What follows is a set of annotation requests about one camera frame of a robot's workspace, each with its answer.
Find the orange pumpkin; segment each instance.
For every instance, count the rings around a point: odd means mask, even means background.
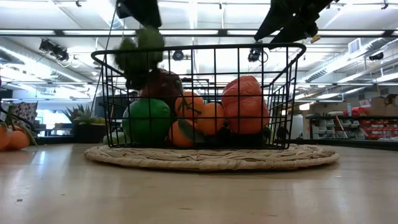
[[[6,150],[7,145],[10,142],[10,134],[7,129],[0,126],[0,151]]]
[[[233,80],[224,88],[221,102],[224,106],[225,116],[228,118],[228,126],[232,132],[237,134],[256,134],[268,124],[269,118],[265,117],[268,117],[269,113],[265,100],[261,104],[261,92],[262,89],[259,82],[252,76],[241,77],[239,79],[239,91],[238,79]],[[238,116],[253,116],[255,118],[241,118],[240,122],[238,122]]]

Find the pipe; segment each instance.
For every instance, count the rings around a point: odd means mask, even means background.
[[[16,54],[22,55],[24,57],[30,58],[35,61],[39,61],[39,64],[44,65],[48,67],[48,69],[51,69],[55,72],[57,72],[60,75],[63,75],[64,77],[67,77],[69,79],[72,79],[75,82],[92,82],[92,79],[85,77],[84,75],[80,75],[77,72],[73,72],[72,70],[69,70],[67,68],[63,68],[62,66],[58,65],[57,63],[42,57],[41,55],[28,50],[27,48],[24,48],[10,40],[7,40],[5,38],[0,38],[0,47],[9,50],[11,52],[14,52]]]
[[[360,55],[353,55],[347,49],[342,53],[336,55],[335,57],[327,60],[322,65],[310,70],[307,75],[299,82],[312,82],[317,78],[330,74],[340,68],[343,68],[344,66],[355,62],[355,59],[359,57],[367,57],[367,55],[373,54],[375,51],[380,50],[383,46],[394,40],[395,38],[378,38],[373,40],[361,38],[360,41],[362,47],[359,51]]]

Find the green leaves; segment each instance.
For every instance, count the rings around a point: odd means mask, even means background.
[[[74,120],[76,120],[77,117],[79,116],[79,111],[85,112],[87,110],[88,111],[90,110],[90,108],[88,106],[86,106],[86,109],[85,109],[83,105],[77,105],[77,108],[75,108],[75,107],[73,107],[72,109],[67,108],[67,110],[62,111],[62,113],[64,113],[64,115],[66,117],[68,117],[70,122],[73,123]]]
[[[186,119],[178,120],[178,128],[180,128],[181,133],[187,139],[194,141],[193,138],[195,137],[194,142],[199,142],[199,143],[206,142],[203,135],[196,128],[193,128],[193,126],[190,123],[188,123]]]
[[[128,88],[140,90],[145,86],[149,71],[157,70],[158,63],[163,61],[163,52],[153,52],[151,49],[161,49],[164,46],[164,38],[159,30],[152,27],[138,30],[135,42],[130,37],[122,40],[116,50],[127,50],[128,52],[116,53],[114,60],[124,71]]]

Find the air vent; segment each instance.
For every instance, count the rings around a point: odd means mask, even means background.
[[[361,49],[361,39],[355,39],[354,41],[350,42],[348,44],[348,51],[349,54],[355,54],[356,52],[359,52]]]

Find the pumpkin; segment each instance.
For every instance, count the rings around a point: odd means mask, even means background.
[[[269,112],[265,100],[261,104],[261,95],[262,89],[260,84],[253,76],[245,76],[239,79],[239,91],[238,79],[227,84],[224,88],[221,102],[224,106],[228,126],[232,132],[236,134],[256,134],[262,131],[263,127],[268,124],[269,118],[266,117],[269,116]],[[240,122],[238,122],[237,117],[245,116],[253,116],[255,118],[240,118]]]

